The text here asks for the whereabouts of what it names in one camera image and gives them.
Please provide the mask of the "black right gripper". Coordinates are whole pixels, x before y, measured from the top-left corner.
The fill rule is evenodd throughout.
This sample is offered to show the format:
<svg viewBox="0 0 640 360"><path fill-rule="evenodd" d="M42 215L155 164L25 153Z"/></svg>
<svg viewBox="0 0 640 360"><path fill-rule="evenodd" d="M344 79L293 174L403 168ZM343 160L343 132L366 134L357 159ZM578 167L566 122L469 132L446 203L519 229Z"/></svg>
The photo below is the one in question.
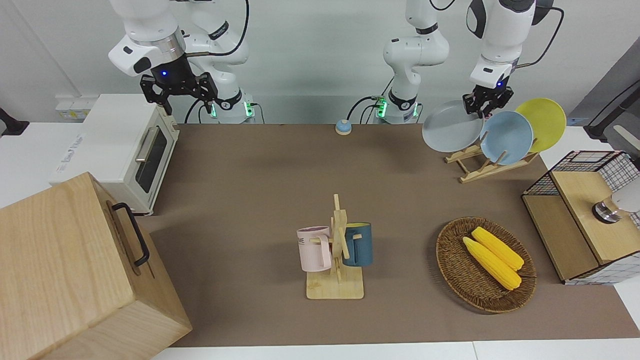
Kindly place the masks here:
<svg viewBox="0 0 640 360"><path fill-rule="evenodd" d="M217 85L208 72L195 76L186 54L169 63L159 64L150 71L151 75L141 76L142 93L148 103L162 107L167 116L173 114L170 95L190 95L201 101L208 113L213 111L213 103L218 98Z"/></svg>

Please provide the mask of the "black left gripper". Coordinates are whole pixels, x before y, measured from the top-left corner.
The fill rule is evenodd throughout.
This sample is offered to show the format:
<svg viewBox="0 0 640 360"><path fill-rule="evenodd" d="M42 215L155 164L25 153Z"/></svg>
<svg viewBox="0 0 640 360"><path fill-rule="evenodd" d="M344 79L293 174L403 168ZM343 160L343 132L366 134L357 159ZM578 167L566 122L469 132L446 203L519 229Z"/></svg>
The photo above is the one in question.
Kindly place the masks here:
<svg viewBox="0 0 640 360"><path fill-rule="evenodd" d="M475 85L473 92L462 95L462 104L465 112L475 114L478 118L484 119L482 105L493 101L493 110L503 109L509 103L514 91L507 82L497 82L493 88Z"/></svg>

